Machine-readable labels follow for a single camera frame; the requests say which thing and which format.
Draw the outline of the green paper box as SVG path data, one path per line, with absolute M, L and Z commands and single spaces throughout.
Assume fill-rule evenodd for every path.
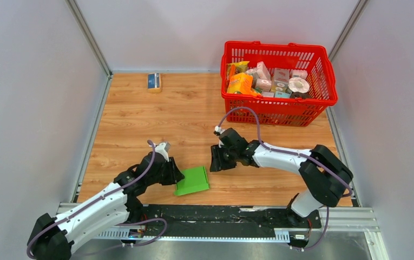
M 175 196 L 184 196 L 210 189 L 207 171 L 204 166 L 182 170 L 184 178 L 175 185 Z

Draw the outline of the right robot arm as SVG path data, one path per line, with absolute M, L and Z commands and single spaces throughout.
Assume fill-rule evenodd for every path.
M 275 168 L 302 177 L 307 189 L 289 203 L 287 222 L 299 227 L 308 215 L 322 206 L 336 207 L 340 199 L 350 196 L 353 174 L 326 146 L 313 149 L 290 149 L 260 140 L 247 141 L 232 128 L 214 130 L 219 138 L 211 146 L 211 172 L 233 169 L 237 164 L 256 168 Z

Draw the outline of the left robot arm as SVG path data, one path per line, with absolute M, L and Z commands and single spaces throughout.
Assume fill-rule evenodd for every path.
M 173 157 L 148 153 L 139 164 L 121 172 L 101 192 L 54 217 L 45 213 L 27 243 L 31 259 L 70 259 L 86 242 L 113 226 L 146 225 L 138 196 L 150 185 L 174 185 L 184 179 Z

